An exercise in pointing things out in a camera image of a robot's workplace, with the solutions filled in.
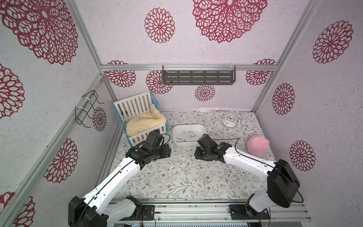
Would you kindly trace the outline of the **white plastic storage box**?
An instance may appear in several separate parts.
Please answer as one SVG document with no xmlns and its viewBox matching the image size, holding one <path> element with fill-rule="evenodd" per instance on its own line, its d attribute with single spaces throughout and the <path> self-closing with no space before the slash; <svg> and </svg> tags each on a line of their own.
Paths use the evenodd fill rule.
<svg viewBox="0 0 363 227">
<path fill-rule="evenodd" d="M 175 126 L 172 136 L 177 146 L 198 146 L 198 139 L 206 133 L 206 128 L 201 124 L 186 124 Z"/>
</svg>

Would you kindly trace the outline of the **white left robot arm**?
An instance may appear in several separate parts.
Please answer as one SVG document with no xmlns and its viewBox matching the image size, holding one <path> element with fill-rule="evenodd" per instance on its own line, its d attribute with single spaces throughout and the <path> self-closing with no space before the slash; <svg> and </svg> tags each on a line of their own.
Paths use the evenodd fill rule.
<svg viewBox="0 0 363 227">
<path fill-rule="evenodd" d="M 68 206 L 68 225 L 111 227 L 124 218 L 141 218 L 142 203 L 133 196 L 115 204 L 111 204 L 111 200 L 144 166 L 171 156 L 171 148 L 164 137 L 159 130 L 150 132 L 144 141 L 128 150 L 118 167 L 95 189 L 82 198 L 75 196 Z"/>
</svg>

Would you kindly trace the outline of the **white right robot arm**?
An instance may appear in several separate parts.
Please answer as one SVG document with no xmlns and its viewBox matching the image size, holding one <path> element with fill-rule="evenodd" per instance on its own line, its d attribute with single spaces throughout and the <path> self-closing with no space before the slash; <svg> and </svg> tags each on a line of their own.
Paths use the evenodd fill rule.
<svg viewBox="0 0 363 227">
<path fill-rule="evenodd" d="M 209 135 L 197 140 L 195 158 L 203 161 L 220 161 L 242 168 L 267 183 L 267 188 L 251 195 L 244 204 L 246 214 L 257 215 L 272 206 L 289 208 L 297 194 L 300 182 L 289 163 L 280 159 L 272 162 L 254 157 L 226 142 L 217 144 Z"/>
</svg>

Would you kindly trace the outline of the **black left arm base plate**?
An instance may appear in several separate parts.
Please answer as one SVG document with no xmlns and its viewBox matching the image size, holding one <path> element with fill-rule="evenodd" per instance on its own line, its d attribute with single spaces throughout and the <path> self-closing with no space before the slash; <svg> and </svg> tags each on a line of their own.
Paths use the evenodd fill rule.
<svg viewBox="0 0 363 227">
<path fill-rule="evenodd" d="M 155 215 L 155 205 L 137 205 L 135 211 L 130 217 L 123 218 L 122 220 L 144 220 L 152 221 Z"/>
</svg>

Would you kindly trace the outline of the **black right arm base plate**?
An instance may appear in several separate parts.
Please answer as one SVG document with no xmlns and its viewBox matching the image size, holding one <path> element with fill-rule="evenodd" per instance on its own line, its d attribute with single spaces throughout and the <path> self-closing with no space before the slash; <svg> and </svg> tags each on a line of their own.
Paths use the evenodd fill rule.
<svg viewBox="0 0 363 227">
<path fill-rule="evenodd" d="M 229 205 L 229 212 L 232 220 L 270 220 L 270 213 L 268 209 L 264 209 L 262 212 L 257 212 L 249 203 L 250 199 L 244 204 Z"/>
</svg>

